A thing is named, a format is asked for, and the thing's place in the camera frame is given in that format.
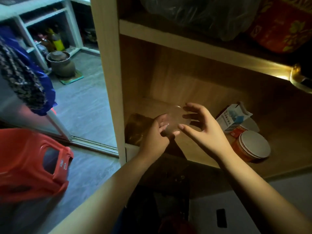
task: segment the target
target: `yellow bottle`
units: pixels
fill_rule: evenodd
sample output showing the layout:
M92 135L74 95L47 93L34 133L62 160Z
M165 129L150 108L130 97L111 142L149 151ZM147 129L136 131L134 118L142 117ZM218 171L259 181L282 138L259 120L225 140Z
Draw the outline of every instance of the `yellow bottle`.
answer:
M60 36L56 33L51 28L48 28L47 33L49 34L50 38L52 39L52 42L57 49L57 51L63 51L65 50L65 47L63 45L62 40L60 39Z

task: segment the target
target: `green mat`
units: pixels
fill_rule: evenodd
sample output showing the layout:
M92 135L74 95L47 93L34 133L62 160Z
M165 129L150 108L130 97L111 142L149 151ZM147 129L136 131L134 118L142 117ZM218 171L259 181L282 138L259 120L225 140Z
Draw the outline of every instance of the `green mat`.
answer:
M60 78L59 78L59 80L60 80L60 82L61 82L62 84L68 85L68 84L70 84L70 83L72 83L72 82L75 82L75 81L77 81L77 80L80 80L80 79L82 79L82 78L84 78L83 75L82 75L82 73L81 73L79 70L76 70L76 74L75 74L75 76L73 76L72 78L68 78L68 79L60 79Z

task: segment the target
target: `forearm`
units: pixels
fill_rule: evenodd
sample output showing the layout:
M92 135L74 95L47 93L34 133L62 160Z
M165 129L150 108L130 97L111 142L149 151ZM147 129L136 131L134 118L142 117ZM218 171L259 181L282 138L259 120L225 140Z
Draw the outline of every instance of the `forearm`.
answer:
M312 232L310 221L234 152L218 163L260 232Z
M110 233L140 178L151 164L152 161L138 154L123 165L51 233Z

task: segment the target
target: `red stool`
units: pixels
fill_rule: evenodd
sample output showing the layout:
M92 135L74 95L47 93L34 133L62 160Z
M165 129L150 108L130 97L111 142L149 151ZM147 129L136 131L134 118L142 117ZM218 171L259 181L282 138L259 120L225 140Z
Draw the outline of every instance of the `red stool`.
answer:
M0 130L0 202L54 196L67 189L69 147L27 129Z

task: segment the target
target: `person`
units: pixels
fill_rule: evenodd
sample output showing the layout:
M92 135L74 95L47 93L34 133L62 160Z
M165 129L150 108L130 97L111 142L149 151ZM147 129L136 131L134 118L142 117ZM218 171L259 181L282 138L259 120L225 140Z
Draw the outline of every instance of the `person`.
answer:
M183 109L192 112L183 117L191 119L191 125L201 131L184 124L179 124L178 128L217 161L261 233L312 233L310 220L236 155L218 122L204 106L187 103ZM142 140L139 153L51 233L110 233L142 175L164 153L170 139L180 133L175 131L169 137L162 137L165 121L165 114L155 118Z

